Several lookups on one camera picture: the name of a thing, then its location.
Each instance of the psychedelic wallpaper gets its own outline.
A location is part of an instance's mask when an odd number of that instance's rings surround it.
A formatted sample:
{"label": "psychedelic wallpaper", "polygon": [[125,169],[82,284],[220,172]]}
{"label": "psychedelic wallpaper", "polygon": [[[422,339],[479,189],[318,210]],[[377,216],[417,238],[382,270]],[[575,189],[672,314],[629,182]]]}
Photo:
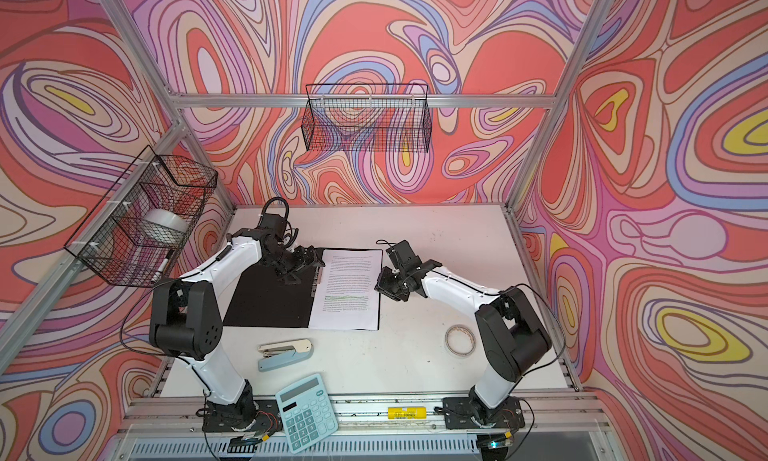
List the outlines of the psychedelic wallpaper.
{"label": "psychedelic wallpaper", "polygon": [[768,458],[768,0],[618,0],[515,215],[628,459]]}
{"label": "psychedelic wallpaper", "polygon": [[[0,0],[0,24],[2,326],[169,122],[96,0]],[[211,253],[225,218],[211,198],[178,270]],[[160,362],[118,344],[143,292],[77,278],[0,376],[0,459],[99,456]],[[147,320],[144,302],[129,334],[146,338]]]}
{"label": "psychedelic wallpaper", "polygon": [[[170,88],[552,93],[592,0],[124,0]],[[505,202],[543,110],[433,110],[428,155],[306,153],[302,110],[187,110],[236,203]]]}

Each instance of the paper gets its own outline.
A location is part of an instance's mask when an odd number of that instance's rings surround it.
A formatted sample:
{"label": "paper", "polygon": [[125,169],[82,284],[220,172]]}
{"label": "paper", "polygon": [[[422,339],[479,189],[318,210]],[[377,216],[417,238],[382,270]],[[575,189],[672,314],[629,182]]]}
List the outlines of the paper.
{"label": "paper", "polygon": [[310,327],[319,330],[379,329],[379,293],[374,287],[382,268],[381,250],[326,249]]}

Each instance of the light blue calculator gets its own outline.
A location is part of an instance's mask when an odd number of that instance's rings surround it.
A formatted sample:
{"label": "light blue calculator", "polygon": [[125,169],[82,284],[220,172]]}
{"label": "light blue calculator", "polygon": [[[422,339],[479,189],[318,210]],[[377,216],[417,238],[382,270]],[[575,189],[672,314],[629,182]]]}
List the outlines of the light blue calculator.
{"label": "light blue calculator", "polygon": [[277,392],[277,406],[292,453],[298,453],[339,428],[326,385],[313,374]]}

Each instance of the blue stapler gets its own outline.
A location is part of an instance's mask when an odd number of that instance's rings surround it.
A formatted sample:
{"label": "blue stapler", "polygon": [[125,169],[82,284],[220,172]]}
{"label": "blue stapler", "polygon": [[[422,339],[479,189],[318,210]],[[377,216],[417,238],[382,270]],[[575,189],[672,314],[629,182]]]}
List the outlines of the blue stapler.
{"label": "blue stapler", "polygon": [[279,367],[308,360],[312,356],[313,349],[310,340],[263,344],[259,346],[259,352],[264,355],[264,359],[259,360],[259,371],[276,370]]}

